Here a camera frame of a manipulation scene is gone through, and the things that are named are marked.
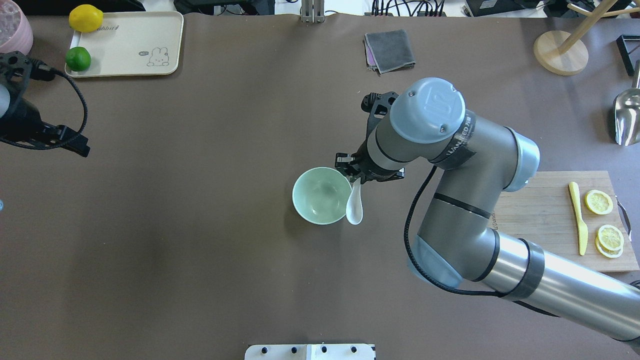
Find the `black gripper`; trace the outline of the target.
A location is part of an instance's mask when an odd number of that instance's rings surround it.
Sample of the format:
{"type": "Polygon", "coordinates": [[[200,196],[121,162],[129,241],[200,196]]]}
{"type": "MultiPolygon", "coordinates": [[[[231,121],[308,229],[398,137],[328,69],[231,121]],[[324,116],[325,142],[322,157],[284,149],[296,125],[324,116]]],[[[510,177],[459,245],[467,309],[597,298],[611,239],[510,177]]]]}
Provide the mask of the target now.
{"type": "Polygon", "coordinates": [[[405,169],[388,170],[376,164],[368,153],[338,152],[334,156],[334,168],[350,183],[392,182],[405,178],[405,169]]]}

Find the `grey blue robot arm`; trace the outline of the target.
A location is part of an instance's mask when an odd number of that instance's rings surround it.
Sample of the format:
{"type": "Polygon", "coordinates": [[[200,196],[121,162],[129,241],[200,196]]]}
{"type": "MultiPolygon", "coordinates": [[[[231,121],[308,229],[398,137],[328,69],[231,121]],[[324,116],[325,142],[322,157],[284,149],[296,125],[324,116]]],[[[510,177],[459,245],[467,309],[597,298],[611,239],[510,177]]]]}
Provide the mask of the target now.
{"type": "Polygon", "coordinates": [[[490,227],[500,194],[519,191],[540,163],[537,144],[476,116],[445,79],[428,77],[398,95],[364,99],[374,119],[355,153],[334,166],[350,182],[403,178],[425,158],[443,174],[416,235],[410,268],[446,292],[497,297],[575,322],[639,350],[638,287],[490,227]]]}

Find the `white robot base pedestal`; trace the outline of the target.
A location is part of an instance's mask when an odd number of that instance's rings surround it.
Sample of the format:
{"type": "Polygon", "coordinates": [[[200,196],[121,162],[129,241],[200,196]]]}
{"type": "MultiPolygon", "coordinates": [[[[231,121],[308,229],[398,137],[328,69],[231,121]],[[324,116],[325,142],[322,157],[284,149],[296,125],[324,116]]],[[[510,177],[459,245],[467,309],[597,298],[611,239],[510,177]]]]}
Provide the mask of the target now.
{"type": "Polygon", "coordinates": [[[363,342],[308,344],[253,344],[245,360],[376,360],[374,344],[363,342]]]}

